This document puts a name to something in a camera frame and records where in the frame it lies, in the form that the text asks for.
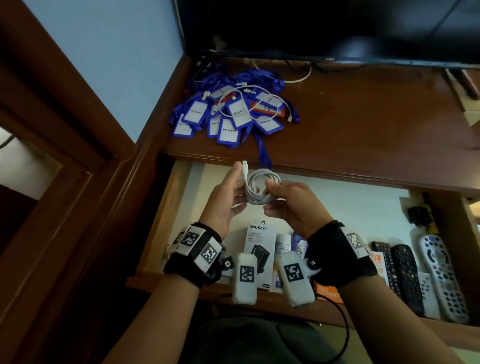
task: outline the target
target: white remote control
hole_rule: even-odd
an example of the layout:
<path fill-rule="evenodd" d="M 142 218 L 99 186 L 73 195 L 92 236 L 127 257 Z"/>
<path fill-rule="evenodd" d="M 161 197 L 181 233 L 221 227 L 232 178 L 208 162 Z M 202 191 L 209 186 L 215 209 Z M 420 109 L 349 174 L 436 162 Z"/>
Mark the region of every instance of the white remote control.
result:
<path fill-rule="evenodd" d="M 283 283 L 283 293 L 293 307 L 315 302 L 315 294 L 308 277 L 320 272 L 310 269 L 307 259 L 300 259 L 297 252 L 286 252 L 275 258 L 275 266 Z"/>
<path fill-rule="evenodd" d="M 418 272 L 425 317 L 440 320 L 440 307 L 429 273 Z"/>
<path fill-rule="evenodd" d="M 233 303 L 255 304 L 257 302 L 257 257 L 253 254 L 238 253 L 234 257 L 234 264 Z"/>
<path fill-rule="evenodd" d="M 465 299 L 456 281 L 452 262 L 438 235 L 423 235 L 418 240 L 423 260 L 431 272 L 433 287 L 445 316 L 454 322 L 469 322 Z"/>

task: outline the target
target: drawer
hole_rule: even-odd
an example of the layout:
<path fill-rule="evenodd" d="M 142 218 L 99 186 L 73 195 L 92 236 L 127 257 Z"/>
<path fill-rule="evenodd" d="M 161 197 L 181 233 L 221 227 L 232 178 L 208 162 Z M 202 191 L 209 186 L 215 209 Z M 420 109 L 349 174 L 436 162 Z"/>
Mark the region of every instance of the drawer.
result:
<path fill-rule="evenodd" d="M 197 221 L 213 187 L 219 184 L 229 167 L 177 160 L 145 244 L 134 277 L 127 286 L 152 292 L 162 278 L 162 261 L 166 247 L 180 229 Z M 407 208 L 420 200 L 421 190 L 325 180 L 293 174 L 280 174 L 283 180 L 304 182 L 319 197 L 331 215 L 355 228 L 365 242 L 385 241 L 410 245 L 416 255 L 419 270 L 427 271 L 418 260 L 417 238 L 423 231 L 408 222 Z M 440 235 L 451 256 L 458 283 L 470 311 L 471 326 L 422 318 L 448 345 L 480 351 L 480 233 L 465 197 L 451 191 L 426 191 L 432 206 Z M 227 254 L 243 252 L 249 220 L 265 220 L 277 227 L 277 233 L 291 233 L 282 220 L 268 218 L 262 206 L 248 205 L 230 224 L 224 240 Z M 205 286 L 199 299 L 217 300 L 231 292 L 228 281 Z M 218 302 L 232 304 L 229 298 Z M 343 319 L 328 302 L 316 301 L 310 305 L 292 308 L 281 293 L 258 291 L 255 306 L 245 308 L 295 316 L 312 322 L 343 326 Z"/>

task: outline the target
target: tv stand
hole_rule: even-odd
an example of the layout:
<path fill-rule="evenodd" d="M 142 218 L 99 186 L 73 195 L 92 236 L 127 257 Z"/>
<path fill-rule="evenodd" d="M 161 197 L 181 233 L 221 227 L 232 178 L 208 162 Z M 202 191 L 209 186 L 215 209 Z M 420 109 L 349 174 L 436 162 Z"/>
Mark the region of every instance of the tv stand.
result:
<path fill-rule="evenodd" d="M 468 75 L 466 70 L 459 68 L 448 69 L 452 76 L 458 81 L 458 83 L 465 89 L 469 98 L 473 100 L 480 100 L 480 92 L 473 83 L 472 79 Z"/>

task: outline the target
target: television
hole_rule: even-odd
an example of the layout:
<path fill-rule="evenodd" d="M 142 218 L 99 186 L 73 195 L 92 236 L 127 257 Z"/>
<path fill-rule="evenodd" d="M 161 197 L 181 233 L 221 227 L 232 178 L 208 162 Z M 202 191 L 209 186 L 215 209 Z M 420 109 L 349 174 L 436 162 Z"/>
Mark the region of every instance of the television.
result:
<path fill-rule="evenodd" d="M 202 55 L 480 68 L 480 0 L 176 0 Z"/>

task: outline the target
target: usb cable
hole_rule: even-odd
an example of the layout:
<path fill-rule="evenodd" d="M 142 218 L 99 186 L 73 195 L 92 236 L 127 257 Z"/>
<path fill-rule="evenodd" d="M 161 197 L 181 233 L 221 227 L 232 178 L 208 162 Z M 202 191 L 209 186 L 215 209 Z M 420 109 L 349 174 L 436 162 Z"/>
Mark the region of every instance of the usb cable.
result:
<path fill-rule="evenodd" d="M 255 184 L 255 179 L 261 175 L 271 178 L 275 183 L 280 183 L 280 177 L 275 172 L 268 170 L 267 168 L 262 168 L 253 172 L 250 177 L 248 177 L 248 164 L 244 160 L 242 162 L 243 177 L 245 178 L 245 194 L 247 195 L 247 201 L 252 205 L 265 205 L 276 199 L 275 196 L 271 194 L 262 194 L 257 192 L 257 186 Z"/>

